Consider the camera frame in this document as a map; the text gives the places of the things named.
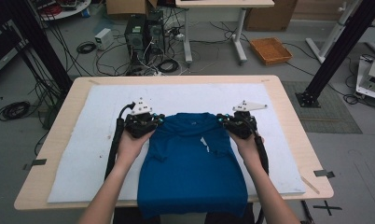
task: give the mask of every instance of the orange tray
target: orange tray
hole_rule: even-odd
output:
[[[266,65],[285,63],[292,58],[289,50],[275,37],[253,39],[249,43],[260,60]]]

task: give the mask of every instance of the white paper sheet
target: white paper sheet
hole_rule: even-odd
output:
[[[269,95],[263,84],[180,84],[93,86],[77,120],[49,195],[49,203],[89,202],[104,182],[116,119],[122,107],[142,97],[154,113],[166,116],[181,112],[233,114],[242,100],[267,105],[251,111],[259,133],[266,139],[270,177],[282,194],[304,193],[297,166],[289,150]],[[126,110],[123,118],[130,113]],[[240,163],[249,195],[256,195],[234,142],[231,145]],[[120,200],[136,200],[138,177],[148,143],[128,172]]]

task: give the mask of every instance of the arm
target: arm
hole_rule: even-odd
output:
[[[236,142],[243,163],[254,181],[267,223],[300,223],[263,170],[254,136],[241,139],[233,133],[229,134]]]
[[[118,145],[118,157],[115,166],[89,204],[89,207],[83,213],[79,223],[109,224],[111,222],[112,213],[124,178],[135,158],[140,154],[142,145],[152,133],[147,133],[139,139],[134,139],[127,131],[123,132]]]

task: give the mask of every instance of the gray carpet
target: gray carpet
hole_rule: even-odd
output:
[[[362,133],[336,92],[328,86],[318,98],[321,108],[300,107],[296,92],[304,92],[309,82],[283,82],[306,133]]]

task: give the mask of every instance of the desk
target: desk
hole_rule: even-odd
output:
[[[88,203],[48,203],[58,165],[71,132],[93,85],[156,85],[156,84],[200,84],[200,83],[263,83],[271,98],[285,138],[305,183],[306,193],[283,196],[286,200],[323,199],[333,196],[325,176],[316,177],[313,171],[322,166],[304,132],[281,81],[276,76],[194,76],[194,77],[80,77],[75,80],[62,109],[49,132],[48,138],[37,157],[47,159],[45,165],[33,166],[21,192],[16,199],[18,210],[81,208]],[[250,197],[257,202],[258,198]],[[119,201],[117,206],[136,206],[136,201]]]
[[[240,8],[240,13],[238,15],[238,27],[236,30],[236,34],[231,37],[231,40],[234,44],[234,47],[237,49],[237,53],[239,55],[240,64],[246,63],[247,59],[245,53],[243,52],[243,47],[240,42],[241,31],[243,29],[243,20],[245,19],[245,12],[247,7],[273,7],[274,3],[271,0],[206,0],[206,1],[182,1],[176,0],[176,5],[178,7],[186,8],[185,11],[185,38],[184,38],[184,50],[185,50],[185,61],[188,65],[193,62],[191,57],[191,50],[190,50],[190,42],[188,39],[188,22],[190,21],[189,17],[189,9],[190,8],[203,8],[203,7],[211,7],[212,12],[215,13],[220,8],[226,9],[233,9],[233,8]],[[226,13],[221,12],[221,18],[219,21],[226,21],[225,18],[228,16],[229,11]]]

